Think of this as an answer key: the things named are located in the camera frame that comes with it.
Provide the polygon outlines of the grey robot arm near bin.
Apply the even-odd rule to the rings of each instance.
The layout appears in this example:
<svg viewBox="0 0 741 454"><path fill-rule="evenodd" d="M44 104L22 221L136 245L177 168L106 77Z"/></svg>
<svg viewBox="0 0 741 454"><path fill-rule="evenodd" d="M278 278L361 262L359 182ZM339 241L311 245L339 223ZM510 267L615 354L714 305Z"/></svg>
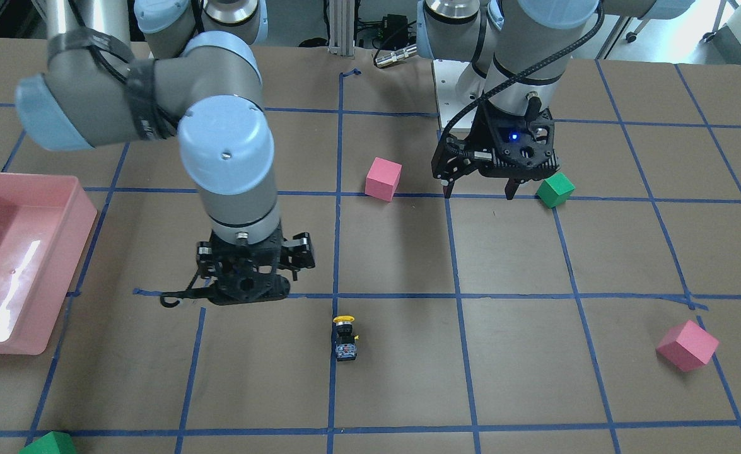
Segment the grey robot arm near bin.
<svg viewBox="0 0 741 454"><path fill-rule="evenodd" d="M160 304L279 301L280 270L315 267L312 239L282 235L274 143L251 49L265 37L263 1L136 1L152 55L131 50L125 1L47 2L47 72L22 79L16 111L44 149L79 151L176 137L211 238L196 248L186 289ZM599 1L420 1L416 48L480 63L479 95L443 127L431 172L450 197L457 179L505 178L511 199L557 172L549 99Z"/></svg>

